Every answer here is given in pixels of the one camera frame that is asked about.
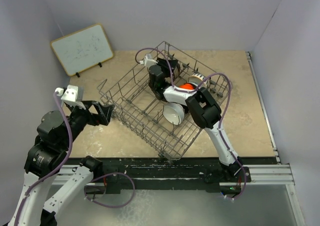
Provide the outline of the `grey wire dish rack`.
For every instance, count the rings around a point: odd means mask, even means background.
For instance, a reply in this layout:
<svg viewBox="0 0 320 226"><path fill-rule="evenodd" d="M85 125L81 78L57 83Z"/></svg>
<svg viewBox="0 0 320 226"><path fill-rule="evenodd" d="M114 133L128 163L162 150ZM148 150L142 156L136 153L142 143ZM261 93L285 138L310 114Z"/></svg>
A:
<svg viewBox="0 0 320 226"><path fill-rule="evenodd" d="M161 42L154 48L146 49L145 54L151 54L154 60L179 60L180 75L175 80L168 78L168 82L173 81L176 86L180 86L186 83L193 73L200 73L210 77L209 92L219 106L222 102L229 101L232 85L224 74L215 72L170 43ZM103 81L97 90L103 102L114 104L113 117L168 161L181 159L198 136L205 132L196 125L189 113L185 114L180 125L170 124L165 119L163 109L166 102L157 99L151 91L149 73L140 62L117 82Z"/></svg>

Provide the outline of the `white orange rimmed striped bowl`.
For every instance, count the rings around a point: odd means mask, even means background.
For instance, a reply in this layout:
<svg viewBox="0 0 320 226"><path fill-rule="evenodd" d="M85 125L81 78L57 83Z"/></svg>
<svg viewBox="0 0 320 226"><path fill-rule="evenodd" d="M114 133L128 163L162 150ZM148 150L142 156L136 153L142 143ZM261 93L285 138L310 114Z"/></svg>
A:
<svg viewBox="0 0 320 226"><path fill-rule="evenodd" d="M205 78L206 77L200 73L193 73L191 76L188 77L187 82L194 85L195 88L198 85L200 85L200 87L207 88L208 82L205 81Z"/></svg>

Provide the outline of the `brown glazed bowl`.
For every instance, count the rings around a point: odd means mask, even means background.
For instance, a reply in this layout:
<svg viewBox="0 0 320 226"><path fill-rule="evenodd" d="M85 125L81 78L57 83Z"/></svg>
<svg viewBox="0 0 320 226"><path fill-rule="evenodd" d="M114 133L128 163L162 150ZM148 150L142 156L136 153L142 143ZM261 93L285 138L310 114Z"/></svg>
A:
<svg viewBox="0 0 320 226"><path fill-rule="evenodd" d="M171 64L171 68L172 68L173 80L175 80L176 78L179 77L179 75L181 73L181 67L180 67L179 60L172 60L170 64Z"/></svg>

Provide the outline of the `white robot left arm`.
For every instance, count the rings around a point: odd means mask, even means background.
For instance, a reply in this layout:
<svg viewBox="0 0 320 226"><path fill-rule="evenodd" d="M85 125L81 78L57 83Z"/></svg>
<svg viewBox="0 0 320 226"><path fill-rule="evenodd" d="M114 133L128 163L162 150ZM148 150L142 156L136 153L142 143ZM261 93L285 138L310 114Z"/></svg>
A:
<svg viewBox="0 0 320 226"><path fill-rule="evenodd" d="M70 116L62 107L45 114L37 128L34 146L24 165L24 182L18 205L8 225L57 225L59 214L78 191L101 180L103 163L86 156L71 178L50 198L49 189L68 160L73 142L87 125L108 125L113 105L83 101L83 106L69 106Z"/></svg>

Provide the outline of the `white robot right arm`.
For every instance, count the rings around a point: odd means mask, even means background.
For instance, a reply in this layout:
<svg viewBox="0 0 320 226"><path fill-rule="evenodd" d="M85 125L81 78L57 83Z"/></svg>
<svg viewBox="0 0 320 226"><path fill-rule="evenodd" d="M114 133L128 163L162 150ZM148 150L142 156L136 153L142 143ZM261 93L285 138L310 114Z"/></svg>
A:
<svg viewBox="0 0 320 226"><path fill-rule="evenodd" d="M154 60L146 55L142 65L147 68L151 91L157 99L166 102L163 114L167 121L179 125L183 119L178 114L189 113L196 125L210 137L218 153L223 178L235 181L240 176L243 163L224 130L226 111L209 92L207 83L210 77L195 73L186 83L176 86L173 81L167 81L168 78L176 78L173 74L173 70L178 68L176 60Z"/></svg>

